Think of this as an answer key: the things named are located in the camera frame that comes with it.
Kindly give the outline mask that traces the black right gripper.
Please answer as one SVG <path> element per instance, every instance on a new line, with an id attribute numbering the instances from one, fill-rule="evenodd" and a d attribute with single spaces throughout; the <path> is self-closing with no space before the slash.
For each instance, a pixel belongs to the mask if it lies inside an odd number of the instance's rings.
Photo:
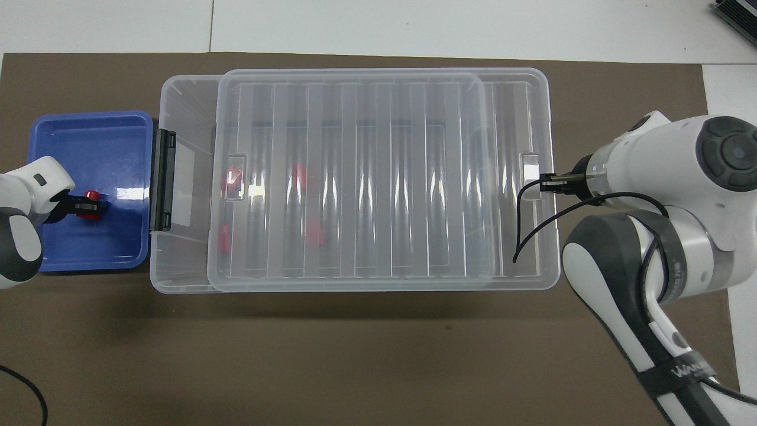
<path id="1" fill-rule="evenodd" d="M 576 180 L 568 183 L 563 182 L 570 178 L 568 173 L 541 173 L 541 192 L 566 193 L 570 196 L 576 196 L 579 199 L 590 199 L 593 197 L 588 188 L 587 168 L 592 156 L 584 156 L 576 162 L 570 171 L 570 175 L 576 175 Z"/>

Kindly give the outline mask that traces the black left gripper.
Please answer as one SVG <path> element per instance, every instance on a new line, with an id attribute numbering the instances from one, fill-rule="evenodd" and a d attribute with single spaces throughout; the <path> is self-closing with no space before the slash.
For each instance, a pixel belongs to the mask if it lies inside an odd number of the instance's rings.
<path id="1" fill-rule="evenodd" d="M 105 215 L 109 203 L 105 200 L 76 199 L 70 191 L 60 191 L 51 199 L 57 202 L 48 214 L 45 224 L 55 224 L 67 215 Z"/>

